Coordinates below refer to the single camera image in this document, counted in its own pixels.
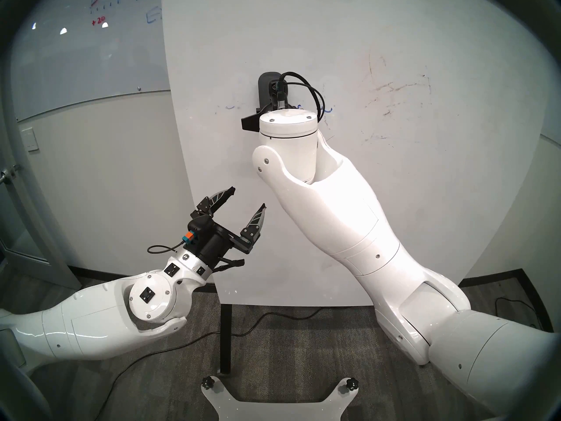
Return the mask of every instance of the black knob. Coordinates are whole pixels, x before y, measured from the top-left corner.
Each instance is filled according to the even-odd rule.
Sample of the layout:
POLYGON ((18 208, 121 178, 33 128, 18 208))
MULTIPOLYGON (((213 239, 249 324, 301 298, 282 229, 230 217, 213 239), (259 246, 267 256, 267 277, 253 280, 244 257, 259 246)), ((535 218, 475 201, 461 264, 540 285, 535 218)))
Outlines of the black knob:
POLYGON ((355 389, 359 389, 359 381, 355 378, 347 379, 347 389, 349 391, 354 391, 355 389))
POLYGON ((214 386, 213 378, 211 376, 206 376, 202 380, 201 386, 206 390, 211 389, 214 386))

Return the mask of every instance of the gray carpet floor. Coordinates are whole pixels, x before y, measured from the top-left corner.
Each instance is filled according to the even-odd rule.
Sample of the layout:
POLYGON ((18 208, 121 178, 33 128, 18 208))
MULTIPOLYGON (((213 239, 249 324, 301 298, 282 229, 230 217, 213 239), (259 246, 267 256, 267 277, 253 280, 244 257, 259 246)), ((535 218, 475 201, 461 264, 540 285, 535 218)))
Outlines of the gray carpet floor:
MULTIPOLYGON (((82 279, 84 286, 99 281, 82 279)), ((516 279, 463 289, 472 308, 494 314, 497 297, 530 303, 516 279)), ((50 308, 73 294, 7 266, 0 275, 0 308, 23 314, 50 308)), ((233 332, 242 333, 264 313, 304 317, 315 308, 233 306, 233 332)), ((499 315, 537 325, 520 303, 499 300, 499 315)), ((68 361, 40 367, 31 379, 57 420, 93 421, 114 378, 138 357, 179 346, 219 330, 216 294, 194 293, 188 325, 168 338, 104 361, 68 361)), ((100 420, 217 420, 200 391, 219 368, 219 335, 157 354, 117 381, 100 420)), ((344 377, 360 382, 342 420, 482 420, 492 415, 470 401, 431 364, 418 367, 386 337, 374 308, 322 310, 305 321, 267 316, 245 337, 232 338, 232 373, 222 378, 238 400, 299 403, 326 398, 344 377)))

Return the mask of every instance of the black baseboard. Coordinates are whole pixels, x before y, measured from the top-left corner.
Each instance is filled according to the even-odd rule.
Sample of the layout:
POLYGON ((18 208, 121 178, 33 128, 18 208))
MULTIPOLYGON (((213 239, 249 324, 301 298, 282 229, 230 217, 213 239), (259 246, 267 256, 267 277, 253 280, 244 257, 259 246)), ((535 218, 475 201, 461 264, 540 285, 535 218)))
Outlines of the black baseboard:
POLYGON ((553 325, 549 318, 548 311, 545 309, 544 303, 541 301, 540 295, 537 293, 536 288, 528 278, 526 272, 522 269, 511 270, 509 272, 496 273, 494 275, 470 277, 464 279, 458 285, 460 288, 490 284, 492 282, 504 281, 505 279, 516 278, 518 283, 528 296, 530 303, 536 311, 537 319, 540 321, 541 328, 546 332, 553 332, 553 325))
MULTIPOLYGON (((107 273, 100 272, 97 270, 88 270, 87 268, 68 266, 70 271, 74 273, 76 277, 87 277, 89 279, 96 279, 98 281, 111 282, 116 279, 121 279, 123 277, 129 277, 132 275, 119 275, 117 273, 107 273)), ((216 293, 216 285, 206 284, 205 286, 195 289, 198 293, 216 293)))

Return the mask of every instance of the power cord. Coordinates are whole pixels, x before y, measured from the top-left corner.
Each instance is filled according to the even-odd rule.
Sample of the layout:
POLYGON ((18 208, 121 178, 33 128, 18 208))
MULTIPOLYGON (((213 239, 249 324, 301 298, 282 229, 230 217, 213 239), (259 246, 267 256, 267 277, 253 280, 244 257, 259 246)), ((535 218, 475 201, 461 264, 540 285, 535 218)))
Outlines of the power cord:
MULTIPOLYGON (((317 315, 317 313, 319 313, 320 311, 324 310, 324 309, 347 309, 350 307, 321 307, 318 308, 315 312, 313 312, 312 314, 310 314, 309 316, 306 317, 293 317, 293 316, 288 316, 286 314, 281 314, 280 312, 266 312, 264 313, 262 316, 260 316, 257 321, 255 322, 255 324, 253 326, 250 327, 250 329, 242 334, 232 334, 232 336, 237 336, 237 337, 242 337, 242 336, 246 336, 249 335, 256 327, 257 325, 261 322, 261 320, 263 320, 266 316, 279 316, 279 317, 285 317, 285 318, 290 318, 291 320, 308 320, 309 318, 312 318, 313 316, 317 315)), ((164 349, 164 350, 158 350, 158 351, 153 351, 152 353, 148 353, 144 356, 139 357, 138 359, 136 359, 134 362, 132 362, 127 368, 123 369, 123 371, 121 371, 116 377, 115 380, 113 380, 113 383, 111 384, 111 388, 109 389, 109 393, 107 394, 107 397, 105 398, 105 400, 103 401, 103 404, 101 405, 101 408, 99 409, 99 412, 97 414, 97 416, 95 417, 95 421, 99 418, 99 416, 101 415, 101 412, 103 412, 103 409, 105 408, 107 402, 109 401, 109 397, 111 396, 111 392, 113 391, 113 388, 115 387, 115 383, 117 382, 117 380, 119 379, 120 376, 123 375, 123 373, 125 371, 127 371, 129 368, 131 368, 134 364, 136 364, 137 362, 141 361, 142 359, 146 359, 150 356, 153 355, 157 355, 159 353, 166 353, 168 351, 173 351, 173 350, 179 350, 179 349, 183 349, 185 347, 188 347, 189 345, 192 345, 194 343, 199 342, 200 340, 206 338, 207 336, 210 335, 216 335, 216 334, 220 334, 220 331, 214 331, 214 332, 208 332, 207 334, 201 335, 198 338, 190 341, 189 343, 180 345, 178 347, 172 347, 170 349, 164 349)))
POLYGON ((302 82, 289 81, 286 84, 287 85, 288 84, 294 84, 294 85, 297 85, 297 86, 304 86, 304 87, 307 87, 310 90, 313 90, 314 92, 316 92, 319 95, 319 97, 321 98, 321 103, 323 104, 323 108, 321 108, 321 114, 318 116, 318 122, 319 122, 321 120, 321 118, 323 117, 324 113, 325 113, 325 100, 323 99, 323 96, 321 96, 321 93, 319 93, 319 91, 317 89, 313 88, 312 86, 304 84, 302 82))
POLYGON ((321 94, 315 89, 313 88, 309 82, 306 81, 306 79, 302 76, 299 75, 295 72, 285 72, 283 73, 277 83, 276 83, 276 90, 277 90, 277 102, 285 102, 285 92, 284 92, 284 85, 285 84, 297 84, 297 85, 302 85, 302 86, 306 86, 308 88, 308 90, 310 91, 310 93, 312 94, 312 97, 314 98, 314 102, 316 104, 316 108, 318 109, 318 122, 321 120, 321 118, 323 117, 323 112, 325 111, 325 102, 323 103, 323 111, 321 110, 321 107, 319 105, 319 101, 318 101, 318 97, 316 96, 316 93, 318 93, 321 97, 321 100, 323 101, 323 97, 321 96, 321 94), (298 78, 298 80, 300 80, 303 84, 301 83, 293 83, 293 82, 285 82, 284 81, 284 77, 286 76, 293 76, 295 78, 298 78))
POLYGON ((178 248, 179 246, 181 246, 183 243, 185 243, 185 240, 181 241, 181 243, 179 243, 178 245, 176 245, 172 248, 169 248, 167 246, 162 246, 161 244, 154 244, 153 246, 150 246, 149 248, 147 248, 146 251, 148 253, 152 253, 152 254, 166 253, 166 252, 171 252, 171 251, 177 252, 175 249, 178 248), (157 252, 153 252, 153 251, 150 250, 152 248, 164 248, 164 250, 159 250, 157 252))
POLYGON ((540 318, 537 316, 536 310, 533 307, 531 307, 530 305, 528 305, 525 301, 522 301, 522 300, 512 300, 512 299, 507 299, 506 297, 497 297, 495 299, 495 316, 496 317, 499 316, 499 313, 498 313, 498 310, 497 310, 497 302, 501 299, 506 300, 506 301, 510 301, 510 302, 513 302, 513 303, 516 302, 516 303, 522 303, 523 305, 526 305, 528 308, 530 308, 532 311, 534 311, 534 314, 536 314, 537 325, 540 326, 540 330, 543 330, 541 328, 540 318))

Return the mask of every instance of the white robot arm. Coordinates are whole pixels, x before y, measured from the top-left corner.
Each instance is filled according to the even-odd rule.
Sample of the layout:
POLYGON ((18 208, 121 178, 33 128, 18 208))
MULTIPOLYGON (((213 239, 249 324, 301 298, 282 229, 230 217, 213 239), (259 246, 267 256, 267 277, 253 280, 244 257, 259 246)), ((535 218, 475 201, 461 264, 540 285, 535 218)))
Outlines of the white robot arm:
POLYGON ((372 188, 317 124, 309 111, 263 114, 257 174, 304 235, 357 278, 400 350, 419 365, 431 361, 465 394, 506 413, 556 336, 472 311, 456 284, 418 264, 372 188))
POLYGON ((0 309, 2 346, 26 373, 64 359, 106 359, 136 349, 178 331, 186 324, 193 291, 213 272, 242 266, 224 254, 231 248, 249 253, 264 221, 263 204, 237 236, 213 220, 214 212, 234 194, 234 187, 205 198, 191 213, 189 232, 174 248, 164 270, 154 270, 95 285, 73 294, 53 308, 16 315, 0 309), (163 323, 139 330, 138 319, 163 323))

